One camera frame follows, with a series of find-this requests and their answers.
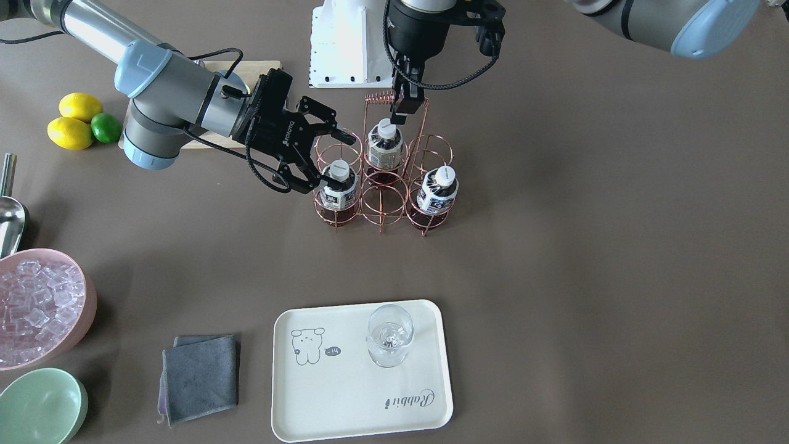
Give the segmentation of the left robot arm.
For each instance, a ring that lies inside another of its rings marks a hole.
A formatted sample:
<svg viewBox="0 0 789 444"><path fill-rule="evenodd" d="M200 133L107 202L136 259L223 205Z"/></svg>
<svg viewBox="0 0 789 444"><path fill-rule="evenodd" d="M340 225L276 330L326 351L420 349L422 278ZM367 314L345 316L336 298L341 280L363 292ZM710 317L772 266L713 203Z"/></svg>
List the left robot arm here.
<svg viewBox="0 0 789 444"><path fill-rule="evenodd" d="M702 60L737 39L758 1L573 1L572 8L617 36ZM479 78L501 56L505 7L497 1L387 1L383 8L384 53L393 70L391 121L402 125L425 101L426 90L448 90ZM471 27L488 63L448 84L423 81L425 63L439 54L450 27Z"/></svg>

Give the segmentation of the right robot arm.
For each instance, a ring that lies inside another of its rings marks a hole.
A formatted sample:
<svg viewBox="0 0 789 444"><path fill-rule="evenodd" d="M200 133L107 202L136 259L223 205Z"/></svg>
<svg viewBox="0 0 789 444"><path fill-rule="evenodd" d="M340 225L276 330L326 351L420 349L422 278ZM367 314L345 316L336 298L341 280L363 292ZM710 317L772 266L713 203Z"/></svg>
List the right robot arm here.
<svg viewBox="0 0 789 444"><path fill-rule="evenodd" d="M323 135L348 146L356 139L338 126L333 109L310 97L287 110L292 78L283 70L262 74L245 93L243 83L208 70L99 1L3 1L2 20L14 18L37 20L116 63L115 88L130 100L122 148L137 166L169 168L189 139L208 130L243 144L253 173L264 165L251 150L278 160L273 180L264 180L274 191L341 188L343 180L316 168L312 146Z"/></svg>

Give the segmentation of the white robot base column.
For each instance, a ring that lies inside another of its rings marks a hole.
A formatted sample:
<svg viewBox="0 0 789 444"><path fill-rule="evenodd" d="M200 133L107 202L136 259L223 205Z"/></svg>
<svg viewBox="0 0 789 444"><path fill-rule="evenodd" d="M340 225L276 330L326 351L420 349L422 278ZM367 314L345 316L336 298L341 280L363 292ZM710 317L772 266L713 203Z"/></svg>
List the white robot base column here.
<svg viewBox="0 0 789 444"><path fill-rule="evenodd" d="M383 47L383 1L324 1L312 10L312 88L390 88Z"/></svg>

